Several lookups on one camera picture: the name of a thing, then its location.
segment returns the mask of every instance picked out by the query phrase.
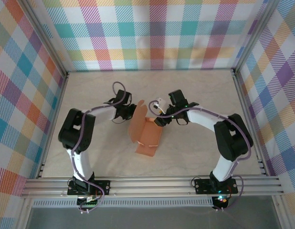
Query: beige floor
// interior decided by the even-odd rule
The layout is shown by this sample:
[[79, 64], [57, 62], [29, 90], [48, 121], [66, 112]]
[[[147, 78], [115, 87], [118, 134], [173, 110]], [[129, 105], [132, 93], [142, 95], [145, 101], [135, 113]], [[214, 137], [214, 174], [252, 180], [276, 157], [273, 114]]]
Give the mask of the beige floor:
[[[227, 70], [71, 73], [43, 177], [72, 176], [70, 158], [57, 140], [59, 130], [71, 108], [90, 109], [114, 97], [114, 81], [126, 86], [135, 103], [141, 99], [148, 103], [156, 97], [169, 101], [168, 93], [181, 89], [189, 102], [221, 114], [243, 116]], [[208, 175], [217, 164], [220, 153], [215, 135], [202, 126], [179, 126], [174, 121], [163, 129], [155, 156], [148, 157], [135, 153], [137, 144], [127, 135], [128, 125], [128, 121], [119, 125], [108, 121], [94, 128], [94, 142], [88, 150], [96, 176]], [[235, 170], [235, 174], [259, 173], [255, 152]]]

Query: aluminum rail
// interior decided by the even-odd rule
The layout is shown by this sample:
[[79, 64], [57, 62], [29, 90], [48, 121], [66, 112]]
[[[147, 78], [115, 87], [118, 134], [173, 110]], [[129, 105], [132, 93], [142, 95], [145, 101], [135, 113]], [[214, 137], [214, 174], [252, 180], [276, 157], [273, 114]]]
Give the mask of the aluminum rail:
[[[190, 181], [194, 176], [182, 177], [96, 177], [98, 180], [110, 180], [110, 192], [106, 197], [152, 198], [152, 197], [205, 197], [196, 195]], [[244, 196], [282, 195], [278, 177], [262, 175], [244, 175]], [[23, 198], [74, 198], [67, 196], [68, 178], [29, 179], [22, 193]], [[241, 180], [236, 178], [239, 190]]]

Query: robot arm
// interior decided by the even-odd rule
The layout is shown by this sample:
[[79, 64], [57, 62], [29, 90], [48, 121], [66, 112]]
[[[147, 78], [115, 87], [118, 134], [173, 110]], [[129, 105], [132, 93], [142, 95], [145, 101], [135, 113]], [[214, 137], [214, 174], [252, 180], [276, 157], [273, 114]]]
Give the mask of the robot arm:
[[248, 146], [242, 134], [227, 120], [237, 124], [245, 134], [250, 147], [253, 146], [253, 140], [242, 118], [238, 114], [216, 116], [213, 112], [206, 112], [207, 110], [197, 103], [189, 104], [181, 90], [169, 93], [169, 98], [173, 105], [168, 105], [161, 98], [154, 102], [154, 107], [162, 111], [162, 114], [155, 119], [155, 123], [165, 126], [172, 119], [183, 119], [186, 123], [197, 123], [215, 133], [221, 155], [216, 167], [210, 173], [210, 184], [214, 191], [220, 190], [232, 178], [232, 172], [238, 164], [238, 159], [248, 152]]
[[[123, 99], [124, 93], [126, 93], [124, 100], [117, 104], [117, 102]], [[92, 140], [94, 126], [118, 117], [122, 117], [124, 120], [131, 119], [136, 105], [130, 104], [131, 102], [127, 104], [129, 99], [131, 100], [131, 93], [119, 90], [116, 98], [112, 98], [104, 103], [104, 107], [90, 111], [89, 114], [85, 116], [83, 137], [73, 154], [72, 149], [80, 138], [81, 122], [86, 111], [80, 111], [73, 108], [69, 111], [64, 121], [58, 139], [67, 150], [70, 158], [74, 158], [73, 188], [76, 191], [80, 190], [83, 195], [94, 195], [96, 192], [95, 187], [86, 182], [87, 180], [90, 183], [95, 183], [95, 175], [90, 166], [87, 152], [87, 148]]]

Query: plaid fabric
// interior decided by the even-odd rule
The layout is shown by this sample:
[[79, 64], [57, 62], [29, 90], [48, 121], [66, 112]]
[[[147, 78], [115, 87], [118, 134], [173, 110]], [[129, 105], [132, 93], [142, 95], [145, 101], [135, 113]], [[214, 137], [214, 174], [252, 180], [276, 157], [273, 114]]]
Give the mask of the plaid fabric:
[[16, 0], [0, 0], [0, 229], [33, 178], [63, 82]]
[[295, 0], [282, 0], [241, 71], [267, 165], [295, 218]]
[[231, 68], [268, 0], [36, 1], [66, 67], [88, 71]]

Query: orange cardboard box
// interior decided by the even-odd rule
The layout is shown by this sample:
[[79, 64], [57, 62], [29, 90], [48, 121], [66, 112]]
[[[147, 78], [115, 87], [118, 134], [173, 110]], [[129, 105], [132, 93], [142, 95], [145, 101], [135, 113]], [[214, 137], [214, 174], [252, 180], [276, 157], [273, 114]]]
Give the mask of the orange cardboard box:
[[137, 104], [128, 134], [133, 143], [138, 142], [136, 153], [154, 156], [159, 145], [162, 127], [154, 123], [154, 118], [146, 117], [148, 107], [143, 103], [144, 100], [140, 100]]

